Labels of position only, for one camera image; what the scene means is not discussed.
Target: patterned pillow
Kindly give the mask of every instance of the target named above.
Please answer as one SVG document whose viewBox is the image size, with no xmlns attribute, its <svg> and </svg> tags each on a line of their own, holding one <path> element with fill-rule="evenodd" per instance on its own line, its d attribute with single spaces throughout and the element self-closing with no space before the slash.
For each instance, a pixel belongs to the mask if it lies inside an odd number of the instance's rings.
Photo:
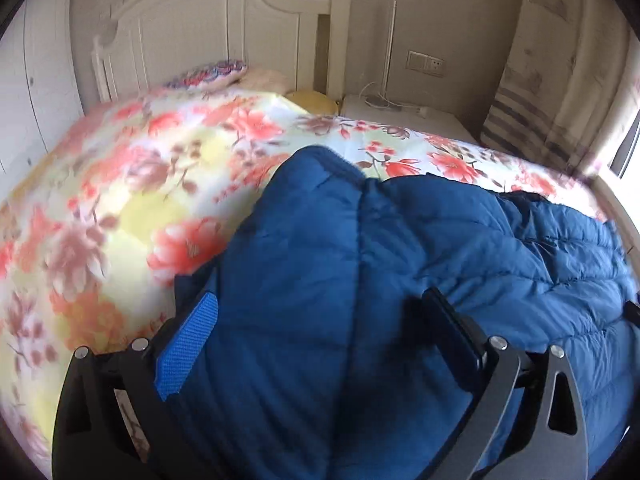
<svg viewBox="0 0 640 480">
<path fill-rule="evenodd" d="M 235 83 L 245 72 L 246 64 L 243 61 L 223 60 L 192 68 L 164 86 L 174 89 L 215 91 Z"/>
</svg>

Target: pillow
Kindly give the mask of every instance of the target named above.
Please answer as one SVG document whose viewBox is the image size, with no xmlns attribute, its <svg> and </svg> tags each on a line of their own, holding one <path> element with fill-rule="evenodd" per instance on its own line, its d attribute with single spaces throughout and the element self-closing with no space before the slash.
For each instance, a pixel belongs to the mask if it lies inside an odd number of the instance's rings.
<svg viewBox="0 0 640 480">
<path fill-rule="evenodd" d="M 236 88 L 285 95 L 287 92 L 291 92 L 295 86 L 282 72 L 250 67 L 236 84 Z"/>
<path fill-rule="evenodd" d="M 337 115 L 338 105 L 333 99 L 315 90 L 299 90 L 285 97 L 314 115 Z"/>
<path fill-rule="evenodd" d="M 164 85 L 165 88 L 216 91 L 228 87 L 246 72 L 246 64 L 238 60 L 223 60 L 184 72 Z"/>
</svg>

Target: bed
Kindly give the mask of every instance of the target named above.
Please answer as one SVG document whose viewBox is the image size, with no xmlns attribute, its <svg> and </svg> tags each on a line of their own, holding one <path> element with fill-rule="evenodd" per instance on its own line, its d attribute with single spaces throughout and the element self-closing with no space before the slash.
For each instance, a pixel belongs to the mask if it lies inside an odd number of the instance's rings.
<svg viewBox="0 0 640 480">
<path fill-rule="evenodd" d="M 431 173 L 539 193 L 606 220 L 584 184 L 436 131 L 314 116 L 271 93 L 159 86 L 200 63 L 241 57 L 339 99 L 349 4 L 130 0 L 96 38 L 103 104 L 0 208 L 0 411 L 46 476 L 73 350 L 111 352 L 152 336 L 174 314 L 175 275 L 224 250 L 279 165 L 303 146 L 327 146 L 372 178 Z M 196 20 L 176 19 L 194 12 Z M 134 415 L 122 409 L 143 450 Z"/>
</svg>

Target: floral comforter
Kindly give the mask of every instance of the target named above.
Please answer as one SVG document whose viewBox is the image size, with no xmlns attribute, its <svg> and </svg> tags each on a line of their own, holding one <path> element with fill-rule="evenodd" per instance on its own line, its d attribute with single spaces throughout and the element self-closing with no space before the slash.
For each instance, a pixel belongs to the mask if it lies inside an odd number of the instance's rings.
<svg viewBox="0 0 640 480">
<path fill-rule="evenodd" d="M 174 314 L 174 276 L 223 251 L 310 144 L 371 177 L 433 173 L 604 218 L 585 187 L 545 168 L 437 132 L 308 115 L 274 94 L 162 90 L 96 108 L 0 208 L 0 412 L 45 475 L 72 351 L 152 336 Z"/>
</svg>

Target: silver screw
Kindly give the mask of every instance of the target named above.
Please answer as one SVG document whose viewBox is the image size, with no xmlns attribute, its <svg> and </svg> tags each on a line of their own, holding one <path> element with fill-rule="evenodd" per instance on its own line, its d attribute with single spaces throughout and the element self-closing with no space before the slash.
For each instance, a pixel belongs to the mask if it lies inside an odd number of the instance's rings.
<svg viewBox="0 0 640 480">
<path fill-rule="evenodd" d="M 506 350 L 507 346 L 509 346 L 507 345 L 507 340 L 499 335 L 492 335 L 489 338 L 489 343 L 491 343 L 491 346 L 496 350 Z"/>
<path fill-rule="evenodd" d="M 78 347 L 74 352 L 74 357 L 76 359 L 84 359 L 88 355 L 89 355 L 89 349 L 86 346 Z"/>
<path fill-rule="evenodd" d="M 131 348 L 133 348 L 136 352 L 142 352 L 149 346 L 149 339 L 146 337 L 139 337 L 135 339 L 133 343 L 131 343 Z"/>
<path fill-rule="evenodd" d="M 562 350 L 561 346 L 551 345 L 551 353 L 555 355 L 558 359 L 562 359 L 564 357 L 564 350 Z"/>
</svg>

